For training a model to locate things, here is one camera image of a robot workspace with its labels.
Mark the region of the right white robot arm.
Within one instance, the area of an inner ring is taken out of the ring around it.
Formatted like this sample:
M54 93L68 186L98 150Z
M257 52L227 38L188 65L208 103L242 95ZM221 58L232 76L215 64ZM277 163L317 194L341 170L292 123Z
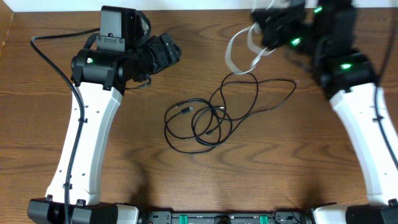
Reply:
M307 22L304 1L253 10L263 46L289 45L311 56L311 72L353 145L363 173L365 205L320 205L303 223L396 223L397 132L368 56L353 47L357 10L351 1L319 1Z

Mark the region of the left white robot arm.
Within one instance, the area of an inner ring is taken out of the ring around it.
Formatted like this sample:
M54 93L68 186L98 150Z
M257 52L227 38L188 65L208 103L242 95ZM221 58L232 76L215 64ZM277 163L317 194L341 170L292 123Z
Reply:
M139 10L103 6L101 24L87 31L72 58L72 110L57 171L44 198L32 199L28 217L36 223L145 223L146 215L126 203L104 203L101 171L115 114L127 82L139 88L180 60L182 51L164 33L151 35Z

